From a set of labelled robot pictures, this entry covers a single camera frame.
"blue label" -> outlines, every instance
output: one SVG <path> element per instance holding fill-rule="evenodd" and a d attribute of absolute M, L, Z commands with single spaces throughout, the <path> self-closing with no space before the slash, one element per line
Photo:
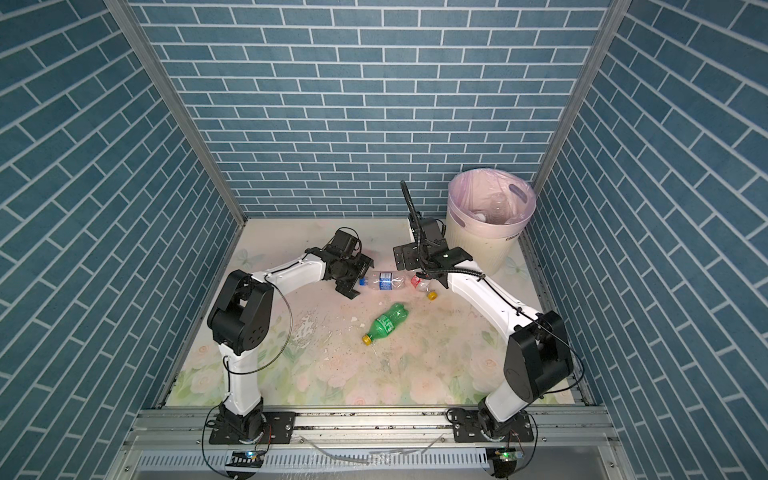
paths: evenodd
<path fill-rule="evenodd" d="M 379 290 L 391 290 L 392 289 L 392 274 L 389 272 L 381 272 L 379 274 Z"/>

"trash can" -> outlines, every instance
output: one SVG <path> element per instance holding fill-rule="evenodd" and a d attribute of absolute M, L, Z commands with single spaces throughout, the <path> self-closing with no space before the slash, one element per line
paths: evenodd
<path fill-rule="evenodd" d="M 525 180 L 492 168 L 468 170 L 448 184 L 445 239 L 493 274 L 535 208 L 536 194 Z"/>

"brick wallpaper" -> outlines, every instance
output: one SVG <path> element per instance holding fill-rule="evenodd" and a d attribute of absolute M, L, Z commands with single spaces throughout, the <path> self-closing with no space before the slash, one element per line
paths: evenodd
<path fill-rule="evenodd" d="M 634 0 L 529 229 L 638 478 L 768 478 L 767 25 Z"/>
<path fill-rule="evenodd" d="M 131 2 L 252 217 L 400 216 L 403 179 L 445 215 L 463 169 L 530 180 L 609 3 Z"/>
<path fill-rule="evenodd" d="M 101 0 L 0 12 L 0 478 L 103 478 L 235 226 Z"/>

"floral tablecloth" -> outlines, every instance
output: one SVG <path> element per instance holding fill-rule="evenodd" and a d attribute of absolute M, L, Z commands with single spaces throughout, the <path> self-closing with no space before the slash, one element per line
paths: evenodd
<path fill-rule="evenodd" d="M 322 246 L 337 227 L 360 232 L 363 251 L 377 269 L 394 270 L 392 247 L 407 243 L 404 220 L 250 220 L 228 271 L 258 271 Z M 308 231 L 291 240 L 296 231 Z M 270 232 L 265 237 L 263 232 Z M 519 247 L 494 279 L 538 308 Z M 293 335 L 283 355 L 258 373 L 264 402 L 287 406 L 476 404 L 504 381 L 506 345 L 477 310 L 439 286 L 429 301 L 409 284 L 389 292 L 359 287 L 354 300 L 332 282 L 318 282 L 286 295 L 293 310 Z M 407 320 L 372 346 L 362 343 L 371 322 L 394 302 Z M 259 346 L 261 362 L 272 359 L 289 330 L 285 304 L 275 295 L 270 333 Z M 226 392 L 218 345 L 203 325 L 167 398 L 167 406 L 213 406 Z M 544 403 L 573 403 L 570 392 Z"/>

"green plastic bottle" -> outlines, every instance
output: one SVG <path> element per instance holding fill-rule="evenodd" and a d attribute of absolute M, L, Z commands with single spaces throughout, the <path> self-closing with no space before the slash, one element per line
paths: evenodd
<path fill-rule="evenodd" d="M 366 345 L 373 343 L 373 340 L 382 339 L 388 336 L 400 323 L 408 318 L 408 310 L 402 303 L 393 303 L 393 305 L 384 312 L 379 318 L 373 320 L 371 330 L 362 336 L 362 342 Z"/>

